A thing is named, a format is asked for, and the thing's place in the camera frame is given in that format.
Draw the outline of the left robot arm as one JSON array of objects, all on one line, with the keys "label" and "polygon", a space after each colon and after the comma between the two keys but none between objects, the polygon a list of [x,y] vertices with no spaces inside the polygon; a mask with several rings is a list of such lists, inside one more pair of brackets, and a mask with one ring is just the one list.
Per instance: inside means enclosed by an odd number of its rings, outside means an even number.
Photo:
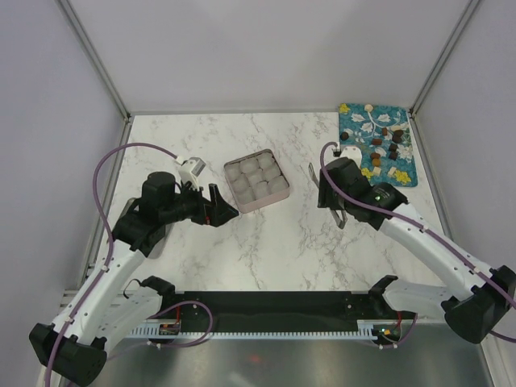
[{"label": "left robot arm", "polygon": [[159,255],[175,223],[220,227],[239,214],[218,186],[208,198],[190,182],[177,182],[171,173],[155,172],[142,184],[141,195],[127,204],[108,239],[110,246],[73,300],[50,324],[37,323],[29,341],[49,374],[57,373],[77,386],[90,385],[102,371],[109,352],[134,327],[156,315],[167,318],[176,309],[172,284],[158,277],[144,280],[137,294],[117,310],[110,305],[132,273],[151,256]]}]

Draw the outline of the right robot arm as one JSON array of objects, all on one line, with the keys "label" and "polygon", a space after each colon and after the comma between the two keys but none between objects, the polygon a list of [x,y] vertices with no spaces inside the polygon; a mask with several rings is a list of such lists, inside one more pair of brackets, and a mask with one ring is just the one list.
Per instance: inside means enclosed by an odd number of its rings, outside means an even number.
[{"label": "right robot arm", "polygon": [[443,286],[392,279],[368,298],[378,318],[394,311],[440,318],[462,339],[480,343],[514,307],[515,273],[493,268],[437,232],[389,183],[371,185],[346,157],[322,164],[318,207],[342,210],[395,240],[423,262]]}]

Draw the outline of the pink chocolate tin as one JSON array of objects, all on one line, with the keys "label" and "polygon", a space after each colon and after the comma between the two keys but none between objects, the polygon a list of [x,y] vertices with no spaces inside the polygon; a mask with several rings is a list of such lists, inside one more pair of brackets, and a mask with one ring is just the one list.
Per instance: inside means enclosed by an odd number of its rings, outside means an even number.
[{"label": "pink chocolate tin", "polygon": [[290,196],[290,183],[271,149],[229,161],[223,171],[237,208],[243,214]]}]

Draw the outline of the blue floral tray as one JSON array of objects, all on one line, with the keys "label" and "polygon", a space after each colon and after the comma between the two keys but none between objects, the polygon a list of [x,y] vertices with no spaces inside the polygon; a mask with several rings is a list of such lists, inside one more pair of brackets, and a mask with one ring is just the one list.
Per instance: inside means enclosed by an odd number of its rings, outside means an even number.
[{"label": "blue floral tray", "polygon": [[373,185],[385,182],[414,188],[418,174],[406,109],[399,106],[342,103],[339,142],[361,151],[360,170]]}]

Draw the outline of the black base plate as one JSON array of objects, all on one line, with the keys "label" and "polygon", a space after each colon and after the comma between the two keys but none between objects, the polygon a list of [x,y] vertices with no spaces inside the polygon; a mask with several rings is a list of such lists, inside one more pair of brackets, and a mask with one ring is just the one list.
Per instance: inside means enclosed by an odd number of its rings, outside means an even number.
[{"label": "black base plate", "polygon": [[208,306],[213,330],[225,332],[350,331],[359,320],[389,317],[367,293],[348,291],[190,291],[172,299],[184,301]]}]

